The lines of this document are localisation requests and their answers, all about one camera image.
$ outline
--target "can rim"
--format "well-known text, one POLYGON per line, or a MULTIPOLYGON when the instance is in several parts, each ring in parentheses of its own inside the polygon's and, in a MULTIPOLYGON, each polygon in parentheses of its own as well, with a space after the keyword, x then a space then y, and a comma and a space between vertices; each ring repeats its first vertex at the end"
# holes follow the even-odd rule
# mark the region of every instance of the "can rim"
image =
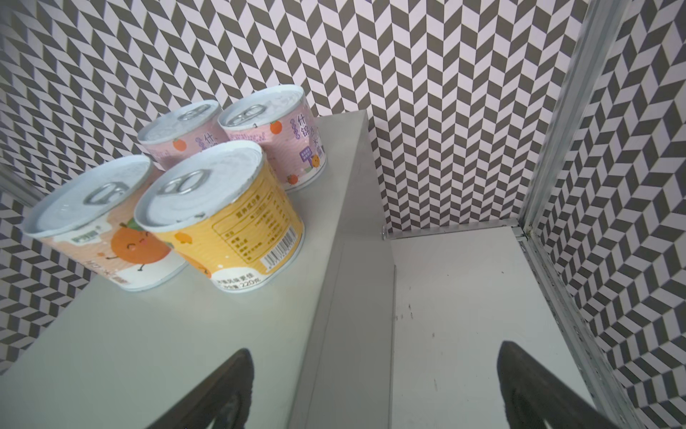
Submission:
MULTIPOLYGON (((276 85, 276 86, 270 86, 269 88, 264 88, 261 89, 260 91, 257 91, 256 93, 252 93, 248 95, 247 97, 241 98, 240 100, 237 100, 235 103, 231 104, 229 107, 225 108, 224 111, 219 115, 217 118, 217 122, 219 125, 224 129, 224 130, 229 130, 229 131, 243 131, 243 130, 249 130, 251 128, 255 128, 258 126, 262 125, 267 125, 270 124, 270 121, 268 120, 262 120, 262 121, 256 121, 256 122, 244 122, 243 124, 235 125, 235 126, 229 126, 226 125, 226 121, 228 120, 228 116, 230 114, 235 113, 235 110, 237 110, 239 107, 243 108, 245 107, 246 109, 249 108, 248 106, 252 102, 251 99, 254 99, 258 95, 262 95, 264 93, 269 93, 269 92, 275 92, 276 89, 291 89, 295 92, 300 93, 300 98, 298 101, 302 101, 302 99, 305 97, 305 90, 303 87, 300 85, 295 85, 295 84, 284 84, 284 85, 276 85)), ((298 108, 299 103, 293 103, 293 106, 290 106, 281 117, 288 115, 292 111, 296 110, 298 108)))
POLYGON ((158 145, 158 144, 161 144, 161 143, 166 143, 166 142, 168 142, 168 141, 170 141, 170 140, 177 139, 177 138, 183 136, 184 134, 187 134, 187 133, 189 133, 189 132, 191 132, 191 131, 193 131, 193 130, 197 130, 197 129, 200 128, 201 125, 204 124, 206 121, 205 121, 205 122, 201 122, 201 123, 199 123, 198 125, 194 126, 193 128, 190 128, 190 129, 188 129, 188 130, 181 130, 181 131, 178 131, 178 132, 173 132, 173 133, 169 134, 168 136, 160 137, 159 139, 145 140, 145 137, 144 137, 144 138, 141 138, 141 135, 144 135, 145 133, 150 132, 151 129, 153 129, 153 128, 155 128, 156 126, 158 126, 158 125, 159 125, 159 121, 163 120, 163 118, 168 117, 169 115, 172 115, 172 114, 174 114, 176 111, 179 111, 179 110, 181 110, 181 109, 184 109, 184 108, 191 109, 193 106, 199 106, 199 105, 201 105, 202 103, 214 104, 214 110, 212 110, 212 112, 208 115, 207 119, 212 118, 212 116, 216 115, 217 112, 221 112, 221 111, 222 111, 222 107, 220 106, 220 104, 219 104, 219 102, 218 102, 217 100, 202 100, 201 102, 196 102, 196 103, 187 104, 186 106, 180 107, 180 108, 178 108, 178 109, 176 109, 176 110, 174 110, 174 111, 171 111, 171 112, 167 112, 167 113, 165 113, 164 115, 155 118, 154 121, 151 121, 148 125, 142 127, 141 130, 138 131, 138 134, 136 135, 136 138, 138 139, 138 141, 139 141, 140 144, 145 145, 145 146, 152 146, 152 145, 158 145))
POLYGON ((183 228, 190 227, 191 225, 198 224, 203 220, 211 218, 219 211, 221 211, 223 208, 225 208, 227 205, 235 202, 238 198, 241 197, 241 195, 245 194, 246 191, 250 188, 250 186, 252 186, 252 184, 255 182, 256 177, 264 168, 265 160, 266 156, 264 154, 264 150, 262 150, 260 145, 249 140, 227 141, 225 143, 219 143, 216 146, 205 149, 202 152, 199 152, 191 156, 190 158, 186 158, 185 160, 173 166, 171 169, 167 170, 162 176, 158 177, 157 180, 145 191, 141 199, 136 204, 136 208, 134 209, 134 219, 136 220, 136 223, 140 225, 143 229, 145 229, 146 231, 150 231, 152 233, 178 231, 183 228), (204 157, 212 157, 216 152, 225 150, 235 150, 240 148, 249 148, 259 152, 260 161, 255 166, 255 170, 252 172, 252 174, 246 179, 245 183, 242 183, 239 187, 236 188, 235 191, 231 192, 224 198, 218 199, 217 203, 210 209, 204 210, 202 211, 202 213, 197 213, 194 216, 190 216, 181 222, 176 222, 174 224, 168 225, 157 225, 147 222, 147 219, 149 218, 147 215, 147 209, 149 208, 152 199, 155 197, 155 195, 157 195, 158 191, 163 186, 167 185, 170 181, 177 179, 175 174, 177 174, 179 170, 185 167, 185 164, 187 165, 191 161, 198 162, 201 158, 204 157))
POLYGON ((114 209, 116 206, 120 205, 124 201, 126 201, 138 188, 141 187, 141 185, 150 177, 150 174, 152 173, 154 166, 152 164, 152 161, 150 158, 148 158, 145 155, 130 155, 130 156, 123 156, 121 158, 113 159, 112 161, 108 161, 106 163, 100 164, 95 168, 91 168, 88 171, 85 171, 81 173, 79 176, 75 177, 74 179, 70 180, 69 182, 65 183, 64 185, 60 186, 58 189, 55 191, 51 192, 45 198, 40 200, 38 204, 36 204, 31 211, 29 212, 28 216, 24 218, 24 221, 22 221, 20 228, 22 232, 29 237, 32 238, 45 238, 45 237, 53 237, 55 235, 63 234, 69 231, 73 231, 75 229, 79 229, 80 227, 83 227, 84 225, 94 221, 95 219, 98 219, 100 216, 104 215, 105 213, 109 212, 110 210, 114 209), (62 198, 63 195, 69 193, 75 186, 79 185, 82 182, 85 182, 87 180, 90 180, 92 175, 94 175, 95 171, 97 169, 104 167, 105 165, 108 165, 112 167, 112 165, 127 161, 131 158, 138 158, 141 160, 147 161, 147 170, 145 173, 141 176, 141 178, 134 183, 132 186, 129 187, 127 191, 121 194, 121 196, 114 202, 110 202, 108 204, 102 205, 102 208, 97 210, 93 215, 89 216, 88 218, 85 219, 77 219, 61 228, 57 229, 46 229, 44 231, 36 231, 33 232, 31 230, 32 227, 35 227, 36 221, 40 217, 40 215, 46 210, 46 208, 50 207, 52 204, 54 204, 57 200, 62 198))

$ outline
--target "yellow can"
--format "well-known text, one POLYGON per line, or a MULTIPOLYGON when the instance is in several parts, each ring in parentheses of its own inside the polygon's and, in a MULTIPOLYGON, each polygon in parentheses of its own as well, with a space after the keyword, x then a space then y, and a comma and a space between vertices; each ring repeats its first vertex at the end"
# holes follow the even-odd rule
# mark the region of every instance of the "yellow can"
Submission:
POLYGON ((221 290, 254 290, 298 254, 305 227, 257 143, 206 149, 164 173, 134 217, 221 290))

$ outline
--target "can label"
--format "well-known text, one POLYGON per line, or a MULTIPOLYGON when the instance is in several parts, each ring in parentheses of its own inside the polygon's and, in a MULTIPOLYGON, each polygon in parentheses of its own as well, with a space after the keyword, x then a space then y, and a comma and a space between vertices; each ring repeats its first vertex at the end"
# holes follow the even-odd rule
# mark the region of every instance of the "can label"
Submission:
POLYGON ((295 255, 303 221, 264 163, 234 202, 190 227, 155 233, 228 292, 267 281, 295 255))
POLYGON ((142 290, 172 275, 184 259, 133 219, 133 211, 150 185, 162 175, 154 169, 147 180, 115 208, 84 226, 41 238, 126 290, 142 290))
POLYGON ((247 130, 227 130, 228 140, 258 143, 283 189, 296 189, 310 181, 327 162, 319 128, 303 98, 298 107, 271 124, 247 130))
POLYGON ((143 144, 143 147, 162 168, 168 170, 184 159, 227 140, 224 129, 217 123, 218 117, 219 113, 213 115, 177 139, 152 145, 143 144))

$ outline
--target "can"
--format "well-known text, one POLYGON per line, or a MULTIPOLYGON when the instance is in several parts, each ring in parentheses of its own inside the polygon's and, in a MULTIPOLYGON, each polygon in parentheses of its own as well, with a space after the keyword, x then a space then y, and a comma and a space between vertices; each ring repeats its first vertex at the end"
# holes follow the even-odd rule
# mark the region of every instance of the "can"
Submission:
POLYGON ((305 231, 252 141, 218 145, 179 163, 146 191, 134 217, 226 292, 271 280, 295 259, 305 231))
POLYGON ((189 104, 144 126, 138 141, 168 170, 191 155, 226 141, 226 133, 217 123, 221 112, 214 100, 189 104))
POLYGON ((229 141, 257 142, 288 191, 311 183, 327 164, 319 128, 298 85, 273 86, 238 100, 219 123, 229 141))
POLYGON ((161 175, 145 155, 107 162, 42 199, 21 229, 125 290, 153 288, 186 264, 133 218, 138 200, 161 175))

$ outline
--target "white floor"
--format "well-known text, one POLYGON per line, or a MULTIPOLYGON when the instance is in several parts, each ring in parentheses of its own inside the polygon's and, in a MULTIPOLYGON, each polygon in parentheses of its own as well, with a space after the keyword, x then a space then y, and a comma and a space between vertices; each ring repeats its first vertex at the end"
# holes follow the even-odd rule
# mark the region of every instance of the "white floor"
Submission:
POLYGON ((593 403, 511 228, 391 246, 392 429, 508 428, 496 372, 503 340, 593 403))

